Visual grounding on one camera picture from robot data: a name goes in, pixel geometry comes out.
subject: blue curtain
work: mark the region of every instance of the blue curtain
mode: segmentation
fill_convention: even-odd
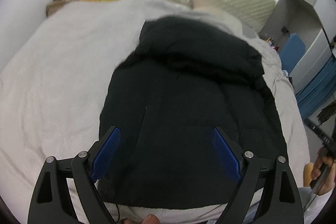
[[[335,90],[336,61],[331,56],[319,73],[296,95],[302,119],[312,115]]]

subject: black jacket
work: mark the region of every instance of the black jacket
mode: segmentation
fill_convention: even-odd
[[[212,147],[216,126],[244,151],[288,159],[263,74],[260,54],[216,27],[179,17],[146,22],[100,115],[100,139],[110,126],[121,130],[99,184],[103,200],[176,209],[227,203],[236,183]]]

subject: blue gripper pad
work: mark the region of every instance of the blue gripper pad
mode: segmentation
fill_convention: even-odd
[[[112,134],[106,140],[105,144],[92,162],[92,173],[90,180],[95,183],[106,173],[110,162],[120,144],[120,130],[114,128]]]
[[[216,128],[212,130],[212,145],[228,177],[235,182],[240,182],[242,176],[239,171],[239,162]]]

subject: white blanket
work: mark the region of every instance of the white blanket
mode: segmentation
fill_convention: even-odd
[[[247,39],[228,17],[211,17],[163,0],[77,2],[45,20],[0,75],[0,193],[21,223],[27,222],[46,157],[74,157],[98,139],[99,115],[111,75],[137,46],[144,21],[172,14],[234,32],[261,53],[290,166],[302,186],[303,167],[310,158],[305,129],[278,55],[267,43]],[[73,184],[70,188],[79,219],[84,221]]]

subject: blue chair backrest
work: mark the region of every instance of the blue chair backrest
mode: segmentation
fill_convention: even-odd
[[[300,37],[296,33],[292,33],[279,54],[282,69],[290,74],[305,54],[305,50],[306,46]]]

